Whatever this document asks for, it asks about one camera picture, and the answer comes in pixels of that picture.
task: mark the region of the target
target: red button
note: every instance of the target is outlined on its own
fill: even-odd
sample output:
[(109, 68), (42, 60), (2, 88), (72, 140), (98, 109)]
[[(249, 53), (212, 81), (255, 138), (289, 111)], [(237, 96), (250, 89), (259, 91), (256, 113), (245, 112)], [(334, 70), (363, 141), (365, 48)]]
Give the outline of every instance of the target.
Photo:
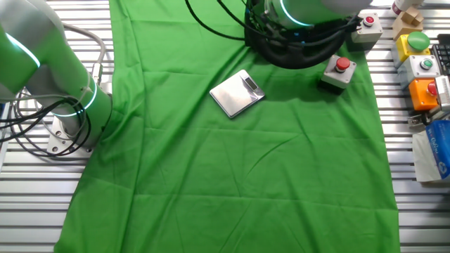
[(428, 91), (432, 96), (437, 96), (436, 83), (435, 83), (435, 82), (430, 82), (430, 84), (428, 84), (427, 91)]
[(375, 22), (375, 19), (373, 19), (372, 17), (367, 17), (366, 22), (369, 24), (373, 24)]
[(345, 57), (341, 57), (337, 60), (336, 67), (339, 70), (345, 71), (347, 68), (350, 67), (350, 60)]

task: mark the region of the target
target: emergency stop button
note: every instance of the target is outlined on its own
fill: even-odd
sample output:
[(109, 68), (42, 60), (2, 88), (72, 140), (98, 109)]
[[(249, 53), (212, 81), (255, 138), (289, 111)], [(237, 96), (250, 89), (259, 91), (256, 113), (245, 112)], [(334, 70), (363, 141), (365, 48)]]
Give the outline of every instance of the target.
[(350, 67), (350, 60), (346, 57), (341, 57), (337, 60), (335, 69), (339, 73), (343, 73), (349, 67)]
[(430, 82), (430, 84), (428, 84), (427, 92), (431, 96), (437, 96), (436, 82)]
[(368, 17), (364, 18), (363, 24), (365, 26), (371, 27), (374, 22), (375, 22), (375, 18), (372, 18), (371, 16), (368, 16)]

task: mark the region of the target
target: metal slat table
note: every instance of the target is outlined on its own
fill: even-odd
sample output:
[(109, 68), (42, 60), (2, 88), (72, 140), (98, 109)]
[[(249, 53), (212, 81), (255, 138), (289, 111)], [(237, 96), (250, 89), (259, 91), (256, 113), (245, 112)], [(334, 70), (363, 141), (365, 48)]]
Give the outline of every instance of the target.
[[(49, 1), (49, 4), (63, 22), (88, 29), (105, 41), (108, 53), (102, 87), (111, 91), (114, 54), (108, 1), (60, 0)], [(416, 182), (411, 144), (414, 132), (407, 124), (409, 108), (395, 79), (396, 70), (390, 53), (394, 44), (391, 26), (395, 17), (388, 8), (364, 12), (377, 13), (384, 29), (382, 39), (366, 57), (399, 208), (401, 251), (450, 252), (450, 184), (422, 185)], [(437, 43), (438, 34), (450, 33), (450, 10), (422, 10), (422, 14), (425, 17), (424, 33), (432, 43)], [(96, 42), (74, 32), (66, 32), (66, 35), (69, 45), (91, 70), (99, 52)], [(52, 120), (52, 116), (45, 118), (48, 124)], [(35, 127), (30, 136), (46, 148), (49, 133), (42, 125)], [(43, 160), (28, 154), (14, 141), (8, 144), (0, 173), (0, 252), (53, 251), (86, 161), (75, 158)]]

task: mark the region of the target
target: digital scale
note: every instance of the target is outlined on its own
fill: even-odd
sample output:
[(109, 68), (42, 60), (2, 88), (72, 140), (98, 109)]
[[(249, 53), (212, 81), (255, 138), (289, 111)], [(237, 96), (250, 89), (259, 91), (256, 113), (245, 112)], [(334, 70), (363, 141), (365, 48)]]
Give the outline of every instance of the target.
[(210, 94), (230, 118), (235, 117), (265, 96), (245, 70), (239, 71), (213, 88)]

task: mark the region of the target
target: wrinkled fabric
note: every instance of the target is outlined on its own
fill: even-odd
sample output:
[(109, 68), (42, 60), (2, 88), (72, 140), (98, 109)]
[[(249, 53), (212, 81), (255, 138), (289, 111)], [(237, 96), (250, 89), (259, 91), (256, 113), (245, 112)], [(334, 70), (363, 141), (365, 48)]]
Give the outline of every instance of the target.
[[(243, 36), (216, 1), (191, 2)], [(400, 251), (363, 53), (337, 53), (358, 66), (336, 96), (317, 89), (326, 63), (268, 64), (182, 0), (110, 0), (110, 12), (114, 109), (55, 252)], [(242, 69), (266, 98), (229, 119), (209, 90)]]

